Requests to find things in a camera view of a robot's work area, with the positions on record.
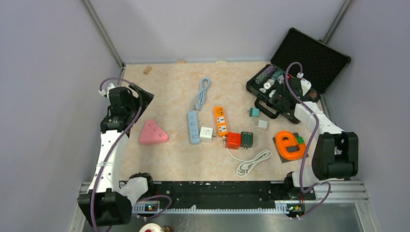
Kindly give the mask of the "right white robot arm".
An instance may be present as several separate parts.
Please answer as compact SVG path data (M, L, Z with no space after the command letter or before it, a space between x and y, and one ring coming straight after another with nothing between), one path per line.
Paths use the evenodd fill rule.
M287 78L285 89L295 101L291 118L303 123L311 137L301 149L302 164L299 171L288 173L283 192L289 199L297 199L313 187L333 179L345 179L358 173L358 136L336 126L317 103L303 101L311 83L302 78Z

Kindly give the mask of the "orange power strip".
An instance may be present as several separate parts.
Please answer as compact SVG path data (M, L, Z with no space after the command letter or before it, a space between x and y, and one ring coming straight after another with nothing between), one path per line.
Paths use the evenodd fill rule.
M216 130L218 137L226 136L229 132L225 110L222 106L214 107Z

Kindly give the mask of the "pink triangular power strip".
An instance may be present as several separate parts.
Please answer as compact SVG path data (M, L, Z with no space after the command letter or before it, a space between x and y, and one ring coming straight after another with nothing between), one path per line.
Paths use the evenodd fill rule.
M166 143L169 135L152 119L148 119L141 130L139 142L142 145Z

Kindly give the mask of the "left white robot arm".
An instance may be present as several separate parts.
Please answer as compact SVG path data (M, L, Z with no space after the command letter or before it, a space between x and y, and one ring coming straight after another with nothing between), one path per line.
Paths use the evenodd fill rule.
M110 84L102 94L110 101L100 123L101 146L93 179L78 205L95 231L101 227L130 222L132 207L140 198L151 199L155 187L148 174L137 175L119 186L120 168L132 126L153 100L153 94L135 84L116 87Z

